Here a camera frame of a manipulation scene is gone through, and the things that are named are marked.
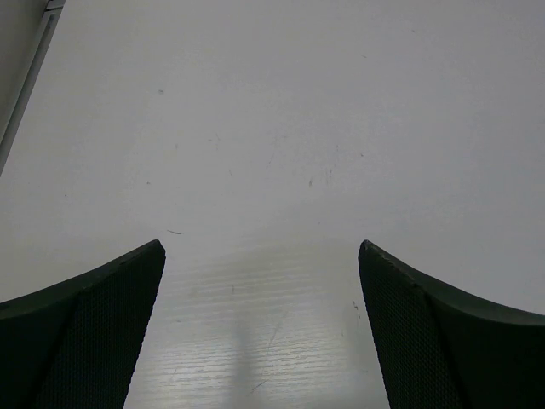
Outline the aluminium table edge rail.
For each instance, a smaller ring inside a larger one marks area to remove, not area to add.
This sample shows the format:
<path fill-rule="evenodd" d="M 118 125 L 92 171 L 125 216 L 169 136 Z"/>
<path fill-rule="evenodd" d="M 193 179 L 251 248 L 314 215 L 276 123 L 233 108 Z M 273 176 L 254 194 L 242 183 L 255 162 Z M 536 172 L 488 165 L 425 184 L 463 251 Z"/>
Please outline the aluminium table edge rail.
<path fill-rule="evenodd" d="M 47 54 L 63 1 L 1 1 L 1 166 Z"/>

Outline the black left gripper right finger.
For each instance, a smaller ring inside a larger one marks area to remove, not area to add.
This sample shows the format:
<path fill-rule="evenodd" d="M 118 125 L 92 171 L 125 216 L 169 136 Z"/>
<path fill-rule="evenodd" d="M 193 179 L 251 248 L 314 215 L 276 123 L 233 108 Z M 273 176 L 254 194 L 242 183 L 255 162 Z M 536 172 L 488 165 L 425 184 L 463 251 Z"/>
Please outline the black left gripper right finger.
<path fill-rule="evenodd" d="M 544 317 L 424 274 L 369 240 L 359 276 L 392 408 L 542 408 Z"/>

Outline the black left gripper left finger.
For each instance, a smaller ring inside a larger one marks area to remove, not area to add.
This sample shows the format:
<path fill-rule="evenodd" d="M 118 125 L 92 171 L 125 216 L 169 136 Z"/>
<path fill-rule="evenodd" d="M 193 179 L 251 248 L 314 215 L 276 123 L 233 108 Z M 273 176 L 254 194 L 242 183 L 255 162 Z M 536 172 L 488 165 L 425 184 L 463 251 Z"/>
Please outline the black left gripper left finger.
<path fill-rule="evenodd" d="M 121 408 L 164 272 L 155 239 L 1 304 L 3 408 Z"/>

